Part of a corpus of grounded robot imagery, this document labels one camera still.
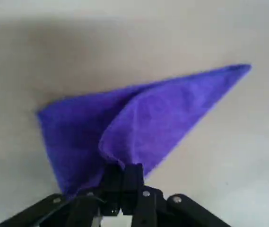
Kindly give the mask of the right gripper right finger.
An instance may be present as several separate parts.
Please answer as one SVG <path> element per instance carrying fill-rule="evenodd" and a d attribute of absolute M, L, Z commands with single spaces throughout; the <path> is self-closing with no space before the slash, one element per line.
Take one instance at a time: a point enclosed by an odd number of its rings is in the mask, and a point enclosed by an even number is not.
<path fill-rule="evenodd" d="M 132 227 L 228 227 L 229 224 L 184 194 L 167 199 L 146 186 L 142 164 L 126 165 L 122 182 L 122 212 Z"/>

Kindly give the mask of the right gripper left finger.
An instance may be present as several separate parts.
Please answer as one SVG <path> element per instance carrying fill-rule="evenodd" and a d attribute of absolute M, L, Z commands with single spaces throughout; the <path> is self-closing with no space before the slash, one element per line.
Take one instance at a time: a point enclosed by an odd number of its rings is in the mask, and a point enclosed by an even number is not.
<path fill-rule="evenodd" d="M 91 227 L 121 208 L 123 171 L 108 165 L 100 184 L 71 197 L 52 194 L 2 221 L 0 227 Z"/>

